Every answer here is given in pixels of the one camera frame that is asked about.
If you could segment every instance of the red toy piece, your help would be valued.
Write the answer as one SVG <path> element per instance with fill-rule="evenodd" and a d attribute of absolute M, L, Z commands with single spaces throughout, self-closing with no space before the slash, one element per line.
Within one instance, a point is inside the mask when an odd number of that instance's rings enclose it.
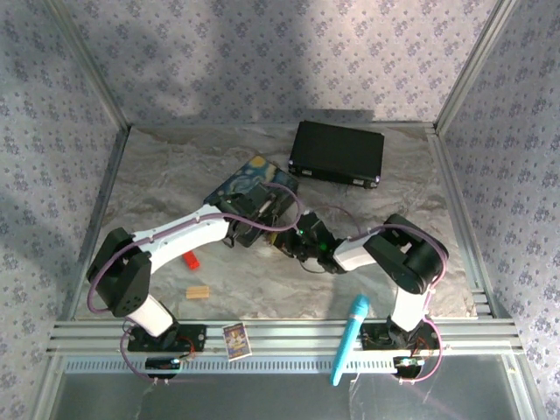
<path fill-rule="evenodd" d="M 183 259 L 185 260 L 186 265 L 188 265 L 189 269 L 191 270 L 196 270 L 198 267 L 200 267 L 200 262 L 192 251 L 185 252 L 183 254 Z"/>

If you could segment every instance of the trading card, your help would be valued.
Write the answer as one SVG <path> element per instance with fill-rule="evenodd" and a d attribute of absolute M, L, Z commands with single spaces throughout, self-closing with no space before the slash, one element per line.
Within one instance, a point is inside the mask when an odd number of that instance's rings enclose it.
<path fill-rule="evenodd" d="M 251 346 L 249 337 L 245 331 L 245 325 L 239 324 L 224 326 L 224 340 L 226 341 L 227 358 L 229 361 L 235 361 L 241 357 L 251 355 Z"/>

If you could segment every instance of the blue microphone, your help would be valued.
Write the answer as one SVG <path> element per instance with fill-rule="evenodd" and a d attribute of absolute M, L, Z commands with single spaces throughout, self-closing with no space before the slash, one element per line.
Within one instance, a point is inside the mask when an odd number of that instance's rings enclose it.
<path fill-rule="evenodd" d="M 348 313 L 348 322 L 340 341 L 339 350 L 336 352 L 334 362 L 332 364 L 331 384 L 336 387 L 340 382 L 342 370 L 347 364 L 347 358 L 358 334 L 360 333 L 361 323 L 368 315 L 369 299 L 367 296 L 358 295 L 352 303 L 350 312 Z"/>

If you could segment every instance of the wooden block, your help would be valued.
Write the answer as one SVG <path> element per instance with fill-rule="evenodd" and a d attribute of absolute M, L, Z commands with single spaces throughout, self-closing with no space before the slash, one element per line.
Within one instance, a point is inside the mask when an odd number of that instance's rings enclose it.
<path fill-rule="evenodd" d="M 210 288 L 208 286 L 193 286 L 186 288 L 187 299 L 208 299 L 210 298 Z"/>

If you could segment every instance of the patterned wallpaper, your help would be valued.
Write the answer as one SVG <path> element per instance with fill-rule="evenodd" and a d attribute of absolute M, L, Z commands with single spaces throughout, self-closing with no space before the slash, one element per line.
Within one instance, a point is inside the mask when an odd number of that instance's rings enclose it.
<path fill-rule="evenodd" d="M 116 128 L 41 2 L 0 2 L 0 418 L 24 418 Z"/>
<path fill-rule="evenodd" d="M 435 121 L 495 0 L 66 1 L 135 125 Z"/>
<path fill-rule="evenodd" d="M 560 418 L 560 3 L 522 0 L 445 139 L 493 286 Z"/>

